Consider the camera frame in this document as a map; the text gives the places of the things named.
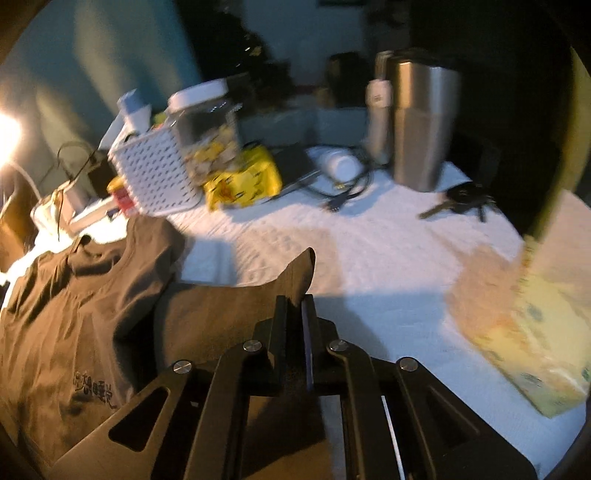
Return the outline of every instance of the clear plastic jar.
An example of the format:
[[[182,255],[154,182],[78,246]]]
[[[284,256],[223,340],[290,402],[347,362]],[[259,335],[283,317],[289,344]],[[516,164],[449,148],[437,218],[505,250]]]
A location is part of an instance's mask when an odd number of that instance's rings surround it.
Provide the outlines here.
[[[168,100],[187,174],[203,185],[210,173],[241,167],[235,106],[225,97],[225,80],[213,80],[175,93]]]

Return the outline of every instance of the brown t-shirt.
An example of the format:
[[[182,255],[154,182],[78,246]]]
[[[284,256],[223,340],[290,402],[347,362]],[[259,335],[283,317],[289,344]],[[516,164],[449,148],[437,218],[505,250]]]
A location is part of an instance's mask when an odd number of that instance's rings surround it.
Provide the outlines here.
[[[130,330],[154,307],[184,238],[165,219],[40,256],[0,317],[0,421],[42,472],[138,388]]]

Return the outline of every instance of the table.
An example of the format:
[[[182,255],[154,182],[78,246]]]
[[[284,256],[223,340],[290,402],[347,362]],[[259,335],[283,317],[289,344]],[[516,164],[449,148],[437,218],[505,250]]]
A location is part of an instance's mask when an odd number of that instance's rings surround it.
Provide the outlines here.
[[[438,190],[465,180],[446,164]],[[491,245],[510,260],[522,240],[507,219],[492,212],[487,223],[480,223],[476,212],[417,219],[438,201],[436,193],[414,192],[394,184],[386,172],[376,172],[368,191],[339,213],[320,208],[318,198],[301,190],[242,210],[210,212],[201,205],[170,216],[194,239],[180,278],[262,284],[302,250],[314,248],[310,293],[319,316],[334,321],[341,338],[374,357],[417,358],[521,451],[543,478],[581,429],[584,406],[554,419],[540,415],[457,331],[445,301],[462,260],[478,245]],[[104,219],[89,233],[99,242],[121,238],[124,219]],[[47,245],[39,241],[38,250]],[[344,478],[338,402],[324,398],[322,408],[335,477]]]

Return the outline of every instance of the lamp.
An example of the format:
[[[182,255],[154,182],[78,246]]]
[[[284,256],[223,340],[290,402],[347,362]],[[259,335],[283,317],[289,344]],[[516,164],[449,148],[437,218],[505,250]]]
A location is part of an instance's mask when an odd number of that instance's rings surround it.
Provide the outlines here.
[[[0,168],[4,164],[10,165],[19,172],[33,189],[37,200],[41,200],[41,193],[31,176],[18,163],[12,160],[12,153],[21,138],[21,126],[14,118],[0,113]]]

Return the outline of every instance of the teal wall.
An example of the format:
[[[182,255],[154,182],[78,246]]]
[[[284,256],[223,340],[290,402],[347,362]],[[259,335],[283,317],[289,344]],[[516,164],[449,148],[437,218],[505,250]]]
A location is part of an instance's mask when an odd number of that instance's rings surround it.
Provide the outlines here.
[[[65,141],[98,144],[121,94],[162,108],[199,81],[172,0],[51,0],[0,66],[0,111],[21,122],[15,159],[40,181]],[[66,154],[74,170],[83,160]],[[54,169],[40,187],[64,179]]]

